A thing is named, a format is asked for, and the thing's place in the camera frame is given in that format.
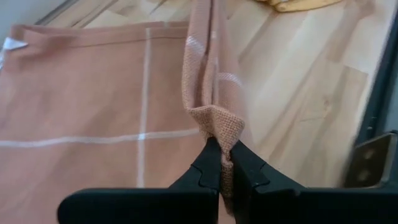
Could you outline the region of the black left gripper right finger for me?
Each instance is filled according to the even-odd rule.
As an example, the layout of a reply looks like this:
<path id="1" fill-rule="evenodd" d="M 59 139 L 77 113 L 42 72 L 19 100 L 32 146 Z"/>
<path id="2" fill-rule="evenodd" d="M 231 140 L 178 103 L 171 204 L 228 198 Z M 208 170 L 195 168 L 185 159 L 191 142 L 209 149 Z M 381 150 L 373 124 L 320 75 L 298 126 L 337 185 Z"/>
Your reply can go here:
<path id="1" fill-rule="evenodd" d="M 233 147 L 236 224 L 398 224 L 398 189 L 305 187 Z"/>

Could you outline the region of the mustard yellow towel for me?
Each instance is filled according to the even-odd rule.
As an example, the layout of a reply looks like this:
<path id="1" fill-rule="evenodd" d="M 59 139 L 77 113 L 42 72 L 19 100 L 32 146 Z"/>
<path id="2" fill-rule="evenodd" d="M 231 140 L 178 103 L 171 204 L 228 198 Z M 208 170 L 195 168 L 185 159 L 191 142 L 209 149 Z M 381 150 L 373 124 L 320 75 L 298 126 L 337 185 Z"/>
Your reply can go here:
<path id="1" fill-rule="evenodd" d="M 256 0 L 272 6 L 277 12 L 309 11 L 327 7 L 342 0 Z"/>

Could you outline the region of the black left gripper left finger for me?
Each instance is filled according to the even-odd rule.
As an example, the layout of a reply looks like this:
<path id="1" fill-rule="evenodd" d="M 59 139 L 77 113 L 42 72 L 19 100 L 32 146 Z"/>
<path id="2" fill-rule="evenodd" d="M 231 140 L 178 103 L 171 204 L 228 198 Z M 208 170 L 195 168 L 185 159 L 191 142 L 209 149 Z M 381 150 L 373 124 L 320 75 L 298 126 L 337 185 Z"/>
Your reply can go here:
<path id="1" fill-rule="evenodd" d="M 208 138 L 190 168 L 160 189 L 83 189 L 57 209 L 59 224 L 217 224 L 221 151 Z"/>

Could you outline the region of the terracotta pink towel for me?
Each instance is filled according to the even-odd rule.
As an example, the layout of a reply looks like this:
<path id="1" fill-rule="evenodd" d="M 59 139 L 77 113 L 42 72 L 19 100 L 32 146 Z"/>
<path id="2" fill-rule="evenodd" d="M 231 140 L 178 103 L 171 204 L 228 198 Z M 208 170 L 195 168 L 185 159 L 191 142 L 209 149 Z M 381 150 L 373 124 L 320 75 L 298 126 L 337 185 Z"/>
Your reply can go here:
<path id="1" fill-rule="evenodd" d="M 229 0 L 193 0 L 187 22 L 60 29 L 16 25 L 0 69 L 0 224 L 56 224 L 85 188 L 166 187 L 209 137 L 245 137 Z"/>

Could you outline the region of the black aluminium table frame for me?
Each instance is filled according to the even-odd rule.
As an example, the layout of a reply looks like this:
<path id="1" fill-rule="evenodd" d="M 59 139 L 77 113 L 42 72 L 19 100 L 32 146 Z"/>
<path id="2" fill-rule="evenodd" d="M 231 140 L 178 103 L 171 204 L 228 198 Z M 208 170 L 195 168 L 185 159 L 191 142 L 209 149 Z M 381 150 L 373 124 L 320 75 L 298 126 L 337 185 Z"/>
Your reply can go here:
<path id="1" fill-rule="evenodd" d="M 392 20 L 363 120 L 354 142 L 361 144 L 385 132 L 388 109 L 398 72 L 398 9 Z"/>

